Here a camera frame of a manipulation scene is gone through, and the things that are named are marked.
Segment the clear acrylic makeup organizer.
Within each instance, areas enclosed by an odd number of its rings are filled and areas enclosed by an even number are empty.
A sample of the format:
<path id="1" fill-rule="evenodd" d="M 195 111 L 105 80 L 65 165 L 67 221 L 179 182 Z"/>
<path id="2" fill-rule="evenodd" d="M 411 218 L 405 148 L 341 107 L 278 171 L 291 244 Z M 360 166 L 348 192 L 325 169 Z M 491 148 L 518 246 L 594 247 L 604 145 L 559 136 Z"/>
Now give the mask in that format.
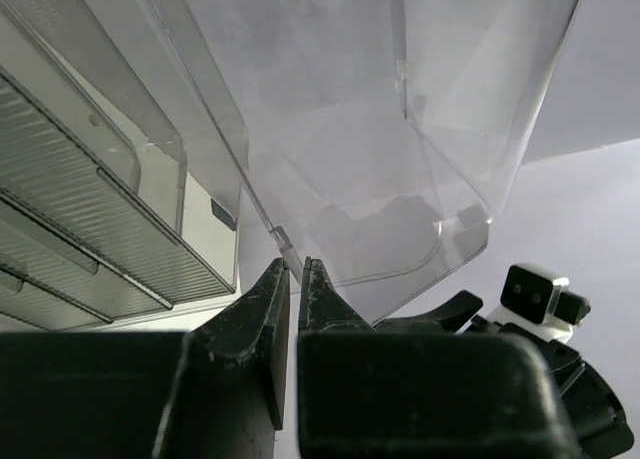
<path id="1" fill-rule="evenodd" d="M 1 316 L 218 308 L 321 260 L 369 322 L 481 254 L 580 0 L 1 0 Z"/>

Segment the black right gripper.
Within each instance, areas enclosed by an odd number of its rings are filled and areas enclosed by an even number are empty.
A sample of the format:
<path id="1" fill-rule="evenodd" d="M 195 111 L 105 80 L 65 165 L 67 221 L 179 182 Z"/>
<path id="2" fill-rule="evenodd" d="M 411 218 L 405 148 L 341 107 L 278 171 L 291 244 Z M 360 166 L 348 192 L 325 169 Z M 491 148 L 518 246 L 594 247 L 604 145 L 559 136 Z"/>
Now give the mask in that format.
<path id="1" fill-rule="evenodd" d="M 499 304 L 485 317 L 481 299 L 462 290 L 426 313 L 379 322 L 384 332 L 491 333 L 522 337 L 544 357 L 585 458 L 615 458 L 628 451 L 628 423 L 610 385 L 568 345 L 591 312 L 569 279 L 538 266 L 509 267 Z"/>

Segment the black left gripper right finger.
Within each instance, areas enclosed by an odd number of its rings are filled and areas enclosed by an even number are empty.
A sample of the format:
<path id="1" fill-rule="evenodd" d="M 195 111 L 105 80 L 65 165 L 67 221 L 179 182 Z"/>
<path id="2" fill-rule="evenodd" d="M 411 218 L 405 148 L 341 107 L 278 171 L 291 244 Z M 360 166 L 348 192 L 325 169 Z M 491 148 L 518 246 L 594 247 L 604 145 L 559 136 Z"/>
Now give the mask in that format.
<path id="1" fill-rule="evenodd" d="M 307 259 L 297 336 L 304 458 L 576 458 L 549 368 L 513 334 L 383 332 Z"/>

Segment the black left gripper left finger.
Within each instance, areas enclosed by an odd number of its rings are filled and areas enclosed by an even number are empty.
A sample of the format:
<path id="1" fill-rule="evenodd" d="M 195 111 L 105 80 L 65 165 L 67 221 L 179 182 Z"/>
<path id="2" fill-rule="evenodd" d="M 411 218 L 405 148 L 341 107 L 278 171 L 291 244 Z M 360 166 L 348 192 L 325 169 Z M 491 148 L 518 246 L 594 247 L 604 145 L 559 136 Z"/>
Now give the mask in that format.
<path id="1" fill-rule="evenodd" d="M 187 335 L 162 458 L 271 458 L 284 423 L 290 272 L 274 259 Z"/>

